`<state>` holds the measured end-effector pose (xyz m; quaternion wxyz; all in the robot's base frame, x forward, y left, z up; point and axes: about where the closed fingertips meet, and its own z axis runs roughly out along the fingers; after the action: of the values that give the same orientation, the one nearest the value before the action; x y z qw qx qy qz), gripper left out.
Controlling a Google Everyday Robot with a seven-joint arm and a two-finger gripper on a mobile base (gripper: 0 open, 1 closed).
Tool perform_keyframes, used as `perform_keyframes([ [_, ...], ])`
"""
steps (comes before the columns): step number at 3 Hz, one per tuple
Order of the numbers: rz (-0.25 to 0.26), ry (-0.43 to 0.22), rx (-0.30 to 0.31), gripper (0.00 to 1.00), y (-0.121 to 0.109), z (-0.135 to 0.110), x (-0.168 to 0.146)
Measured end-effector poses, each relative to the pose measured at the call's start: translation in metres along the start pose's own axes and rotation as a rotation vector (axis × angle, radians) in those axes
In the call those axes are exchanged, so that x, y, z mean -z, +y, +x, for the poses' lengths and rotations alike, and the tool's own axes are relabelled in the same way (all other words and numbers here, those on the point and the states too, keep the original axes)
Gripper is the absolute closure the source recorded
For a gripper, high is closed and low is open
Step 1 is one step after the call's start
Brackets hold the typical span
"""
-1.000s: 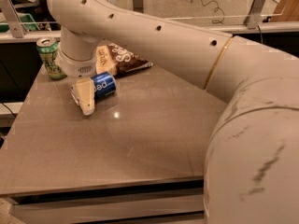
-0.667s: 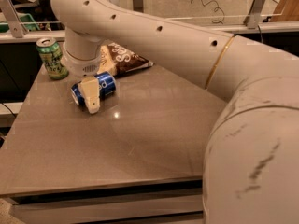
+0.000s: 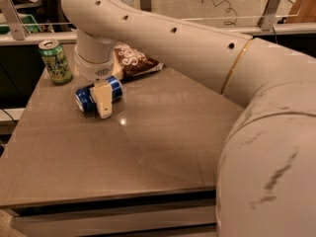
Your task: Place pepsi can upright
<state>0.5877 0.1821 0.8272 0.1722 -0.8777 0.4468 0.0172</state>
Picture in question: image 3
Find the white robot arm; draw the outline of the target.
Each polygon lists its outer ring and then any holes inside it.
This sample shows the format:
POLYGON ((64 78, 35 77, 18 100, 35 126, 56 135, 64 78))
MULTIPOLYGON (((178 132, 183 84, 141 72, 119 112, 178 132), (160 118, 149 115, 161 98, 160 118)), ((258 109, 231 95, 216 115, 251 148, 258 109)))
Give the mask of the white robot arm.
POLYGON ((316 61, 275 43, 129 6, 61 0, 66 18, 120 40, 244 107, 218 163, 218 237, 316 237, 316 61))

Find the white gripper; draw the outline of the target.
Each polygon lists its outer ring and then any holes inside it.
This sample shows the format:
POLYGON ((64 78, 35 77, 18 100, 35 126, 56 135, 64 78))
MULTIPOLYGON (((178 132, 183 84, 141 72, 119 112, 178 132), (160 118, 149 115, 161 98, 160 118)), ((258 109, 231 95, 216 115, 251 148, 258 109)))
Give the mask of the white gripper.
POLYGON ((104 39, 77 31, 77 43, 74 48, 75 65, 79 73, 89 81, 95 81, 90 89, 102 119, 112 114, 112 86, 105 80, 114 70, 114 52, 116 41, 104 39))

